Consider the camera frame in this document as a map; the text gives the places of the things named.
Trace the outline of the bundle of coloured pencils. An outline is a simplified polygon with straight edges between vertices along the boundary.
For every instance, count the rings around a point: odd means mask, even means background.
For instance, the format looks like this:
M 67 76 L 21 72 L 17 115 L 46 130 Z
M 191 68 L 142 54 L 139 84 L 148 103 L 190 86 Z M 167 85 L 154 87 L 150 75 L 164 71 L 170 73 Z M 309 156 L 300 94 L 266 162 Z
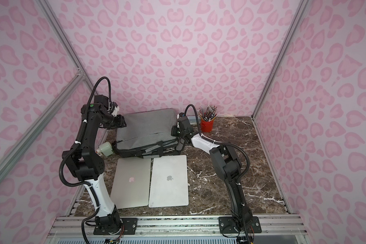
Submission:
M 218 108 L 213 105 L 208 105 L 207 108 L 200 107 L 199 116 L 202 121 L 211 122 L 217 117 Z

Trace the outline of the dark grey laptop case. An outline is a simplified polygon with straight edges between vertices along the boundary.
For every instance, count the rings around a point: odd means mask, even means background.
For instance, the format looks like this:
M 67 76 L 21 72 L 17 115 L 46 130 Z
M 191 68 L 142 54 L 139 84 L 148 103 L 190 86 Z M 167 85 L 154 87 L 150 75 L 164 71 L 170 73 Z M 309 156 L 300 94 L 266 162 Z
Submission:
M 177 125 L 174 109 L 126 114 L 124 119 L 127 126 L 117 129 L 112 144 L 114 153 L 122 158 L 159 158 L 178 144 L 178 138 L 171 135 Z

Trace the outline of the pale green tape dispenser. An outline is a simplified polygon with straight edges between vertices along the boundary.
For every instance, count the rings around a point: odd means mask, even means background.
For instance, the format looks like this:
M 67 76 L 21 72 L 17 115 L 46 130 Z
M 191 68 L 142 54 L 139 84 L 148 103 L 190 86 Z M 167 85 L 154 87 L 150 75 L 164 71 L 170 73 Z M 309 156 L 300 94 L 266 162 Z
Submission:
M 96 150 L 96 153 L 99 156 L 105 156 L 105 157 L 108 157 L 108 156 L 114 154 L 112 144 L 110 142 L 105 142 L 105 143 L 99 145 L 99 147 Z

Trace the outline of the red pencil cup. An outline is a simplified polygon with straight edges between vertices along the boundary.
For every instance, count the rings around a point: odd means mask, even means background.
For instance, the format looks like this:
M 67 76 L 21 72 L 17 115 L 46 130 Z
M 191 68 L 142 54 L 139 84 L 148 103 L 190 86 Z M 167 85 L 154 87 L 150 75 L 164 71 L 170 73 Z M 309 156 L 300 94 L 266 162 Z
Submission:
M 205 121 L 201 120 L 200 128 L 202 133 L 209 133 L 213 130 L 214 120 L 212 121 Z

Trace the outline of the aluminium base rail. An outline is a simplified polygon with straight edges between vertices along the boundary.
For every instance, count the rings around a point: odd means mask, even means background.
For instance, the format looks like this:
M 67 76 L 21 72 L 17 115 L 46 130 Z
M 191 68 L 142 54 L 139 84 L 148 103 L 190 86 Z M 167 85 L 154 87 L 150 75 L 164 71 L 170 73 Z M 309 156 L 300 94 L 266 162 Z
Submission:
M 94 233 L 94 223 L 80 227 L 81 217 L 59 217 L 48 233 L 47 244 L 245 244 L 230 216 L 123 217 L 124 231 Z M 258 215 L 248 229 L 255 244 L 309 244 L 298 215 Z

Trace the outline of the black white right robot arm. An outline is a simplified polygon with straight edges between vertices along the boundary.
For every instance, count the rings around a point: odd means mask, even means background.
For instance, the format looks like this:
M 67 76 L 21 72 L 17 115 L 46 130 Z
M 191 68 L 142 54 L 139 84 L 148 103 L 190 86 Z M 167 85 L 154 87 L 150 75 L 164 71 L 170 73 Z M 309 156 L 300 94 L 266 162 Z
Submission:
M 177 123 L 171 131 L 171 135 L 178 138 L 175 151 L 179 154 L 186 145 L 189 145 L 210 155 L 216 175 L 226 186 L 236 228 L 238 231 L 243 230 L 248 235 L 248 231 L 252 230 L 249 224 L 253 214 L 241 185 L 241 179 L 250 166 L 248 155 L 237 145 L 216 141 L 194 131 L 184 113 L 178 115 Z

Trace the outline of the dark green laptop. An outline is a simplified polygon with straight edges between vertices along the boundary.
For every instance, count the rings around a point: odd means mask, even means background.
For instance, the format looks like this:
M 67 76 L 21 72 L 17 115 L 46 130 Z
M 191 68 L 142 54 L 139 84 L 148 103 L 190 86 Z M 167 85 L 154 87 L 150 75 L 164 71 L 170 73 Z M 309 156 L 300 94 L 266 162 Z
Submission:
M 118 209 L 149 203 L 151 159 L 118 159 L 110 198 Z

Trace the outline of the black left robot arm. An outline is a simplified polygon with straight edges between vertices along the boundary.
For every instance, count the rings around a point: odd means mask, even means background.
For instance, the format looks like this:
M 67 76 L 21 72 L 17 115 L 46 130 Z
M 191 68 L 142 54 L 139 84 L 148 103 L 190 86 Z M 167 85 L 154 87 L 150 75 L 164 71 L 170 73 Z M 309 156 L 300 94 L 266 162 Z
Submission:
M 98 130 L 126 127 L 123 116 L 109 111 L 109 98 L 97 95 L 81 108 L 81 126 L 71 149 L 64 151 L 59 177 L 64 185 L 85 185 L 95 208 L 95 227 L 103 233 L 117 233 L 122 227 L 117 207 L 104 182 L 105 163 L 95 150 Z

